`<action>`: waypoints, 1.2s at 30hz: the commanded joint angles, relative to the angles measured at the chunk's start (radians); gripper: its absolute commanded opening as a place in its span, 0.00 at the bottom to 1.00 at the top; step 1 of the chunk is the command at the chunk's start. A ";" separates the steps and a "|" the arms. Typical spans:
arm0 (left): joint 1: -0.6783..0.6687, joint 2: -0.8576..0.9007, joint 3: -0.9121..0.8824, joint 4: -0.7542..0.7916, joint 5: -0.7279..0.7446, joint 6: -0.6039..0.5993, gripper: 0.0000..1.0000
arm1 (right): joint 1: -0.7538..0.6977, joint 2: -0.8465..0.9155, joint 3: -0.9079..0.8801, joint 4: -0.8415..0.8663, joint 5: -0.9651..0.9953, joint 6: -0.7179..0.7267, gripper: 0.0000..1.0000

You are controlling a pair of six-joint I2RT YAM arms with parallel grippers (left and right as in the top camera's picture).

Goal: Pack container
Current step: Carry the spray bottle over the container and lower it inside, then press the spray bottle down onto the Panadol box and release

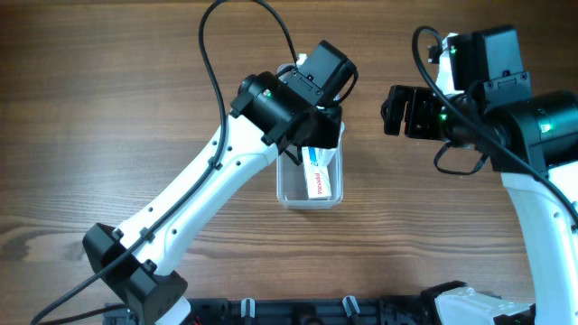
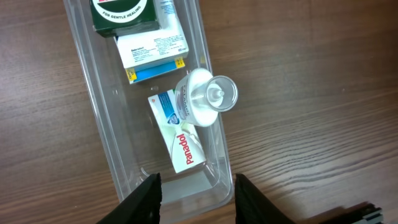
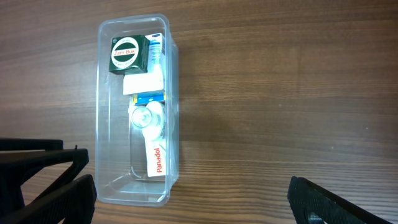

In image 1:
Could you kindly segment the white Panadol box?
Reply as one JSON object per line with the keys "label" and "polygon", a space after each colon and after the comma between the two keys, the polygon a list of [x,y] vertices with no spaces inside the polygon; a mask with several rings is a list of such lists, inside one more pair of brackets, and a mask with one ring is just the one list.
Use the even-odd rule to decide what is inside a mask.
{"label": "white Panadol box", "polygon": [[311,146],[301,148],[303,172],[309,200],[324,200],[331,197],[329,164],[336,148],[322,149]]}

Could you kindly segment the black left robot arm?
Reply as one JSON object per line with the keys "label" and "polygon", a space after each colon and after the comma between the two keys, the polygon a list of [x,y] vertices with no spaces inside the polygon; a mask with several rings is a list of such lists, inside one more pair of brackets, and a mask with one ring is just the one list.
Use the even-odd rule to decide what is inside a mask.
{"label": "black left robot arm", "polygon": [[142,324],[180,324],[191,306],[176,268],[209,220],[288,147],[333,149],[340,138],[340,91],[355,64],[326,41],[302,63],[248,76],[199,155],[147,207],[117,227],[83,237],[93,271]]}

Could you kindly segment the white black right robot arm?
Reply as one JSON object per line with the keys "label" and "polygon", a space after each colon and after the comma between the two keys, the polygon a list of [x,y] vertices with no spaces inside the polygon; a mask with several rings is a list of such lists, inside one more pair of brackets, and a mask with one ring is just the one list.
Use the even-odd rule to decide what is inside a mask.
{"label": "white black right robot arm", "polygon": [[454,281],[424,290],[424,324],[577,321],[577,96],[534,96],[517,31],[503,25],[437,37],[423,87],[393,86],[381,107],[387,135],[471,148],[506,189],[533,279],[531,303],[506,302]]}

